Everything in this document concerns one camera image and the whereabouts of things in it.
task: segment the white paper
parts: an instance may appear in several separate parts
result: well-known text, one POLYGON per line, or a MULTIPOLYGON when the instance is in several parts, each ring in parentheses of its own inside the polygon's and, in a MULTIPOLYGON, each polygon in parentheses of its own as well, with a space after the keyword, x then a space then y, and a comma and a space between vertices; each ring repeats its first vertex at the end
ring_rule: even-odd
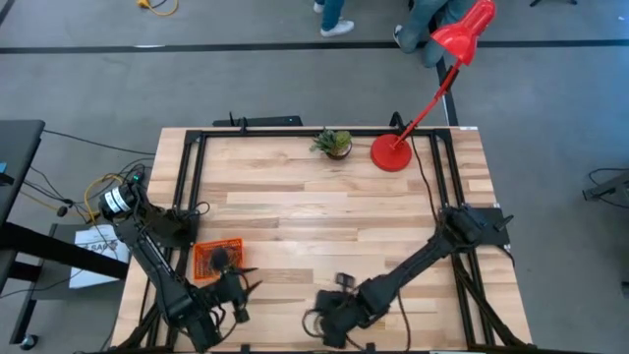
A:
MULTIPOLYGON (((75 236, 75 245, 114 260, 117 257, 118 261, 124 263, 129 262, 129 249, 124 242, 118 240, 118 237, 116 237, 114 232, 114 227, 111 225, 92 226, 89 230, 77 231, 75 236)), ((70 279, 71 289, 83 288, 86 286, 118 280, 111 276, 87 270, 81 271, 79 268, 75 267, 72 268, 70 275, 72 276, 70 279)))

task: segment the plant pot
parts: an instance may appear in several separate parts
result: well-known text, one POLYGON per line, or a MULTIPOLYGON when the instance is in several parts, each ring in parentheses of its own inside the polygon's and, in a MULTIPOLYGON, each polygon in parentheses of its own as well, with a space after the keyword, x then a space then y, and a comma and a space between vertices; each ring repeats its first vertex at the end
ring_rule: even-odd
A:
POLYGON ((350 142, 349 146, 347 148, 345 148, 345 150, 337 155, 333 155, 329 152, 326 152, 325 154, 327 155, 327 157, 334 159, 334 160, 342 160, 343 158, 347 157, 348 154, 350 154, 350 151, 352 150, 352 143, 350 142))

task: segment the lamp shade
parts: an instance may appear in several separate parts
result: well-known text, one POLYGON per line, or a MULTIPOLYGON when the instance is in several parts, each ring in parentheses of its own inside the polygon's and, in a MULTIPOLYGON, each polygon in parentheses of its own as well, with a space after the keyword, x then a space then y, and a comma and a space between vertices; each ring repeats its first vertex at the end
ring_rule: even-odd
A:
POLYGON ((443 46, 465 65, 474 60, 479 35, 495 16, 495 4, 492 0, 479 0, 456 24, 436 30, 432 39, 443 46))

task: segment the jeans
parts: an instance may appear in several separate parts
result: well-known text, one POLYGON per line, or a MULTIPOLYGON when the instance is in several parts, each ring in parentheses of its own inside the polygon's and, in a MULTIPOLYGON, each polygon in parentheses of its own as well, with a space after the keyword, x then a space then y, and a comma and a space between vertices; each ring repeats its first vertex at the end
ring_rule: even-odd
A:
MULTIPOLYGON (((407 54, 414 52, 422 34, 428 29, 430 19, 443 5, 445 15, 439 23, 440 26, 459 21, 475 2, 476 0, 415 0, 409 21, 397 34, 400 48, 407 54)), ((424 66, 435 66, 444 52, 442 46, 430 39, 422 53, 424 66)))
POLYGON ((322 30, 332 30, 338 24, 338 18, 341 17, 341 9, 345 4, 345 0, 314 0, 319 5, 325 5, 323 8, 322 30))

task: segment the concrete floor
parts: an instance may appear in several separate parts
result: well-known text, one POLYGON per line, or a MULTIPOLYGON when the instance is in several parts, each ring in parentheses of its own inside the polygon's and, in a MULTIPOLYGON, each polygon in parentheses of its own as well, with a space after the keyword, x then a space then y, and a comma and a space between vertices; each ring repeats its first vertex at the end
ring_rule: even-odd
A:
MULTIPOLYGON (((405 3, 348 0, 344 16, 357 28, 331 40, 390 40, 405 3)), ((629 38, 624 0, 496 3, 483 40, 629 38)), ((188 0, 161 19, 129 0, 17 0, 0 47, 322 41, 311 6, 188 0)), ((480 49, 453 89, 460 124, 480 127, 498 200, 516 216, 509 230, 518 281, 541 347, 629 347, 629 301, 619 288, 629 278, 629 218, 581 197, 590 170, 629 164, 628 59, 628 47, 480 49)), ((143 150, 155 149, 164 126, 209 125, 229 111, 299 114, 308 125, 383 124, 394 110, 408 120, 437 85, 434 69, 395 49, 0 55, 0 73, 0 119, 43 119, 51 130, 143 150)), ((444 122, 439 105, 424 124, 444 122)), ((134 158, 44 136, 33 165, 78 199, 89 181, 134 158)), ((40 232, 77 221, 25 199, 11 220, 40 232)), ((3 293, 26 286, 9 281, 3 293)), ((97 350, 120 296, 38 304, 29 331, 42 341, 32 352, 97 350)), ((0 354, 20 352, 7 343, 22 300, 0 300, 0 354)))

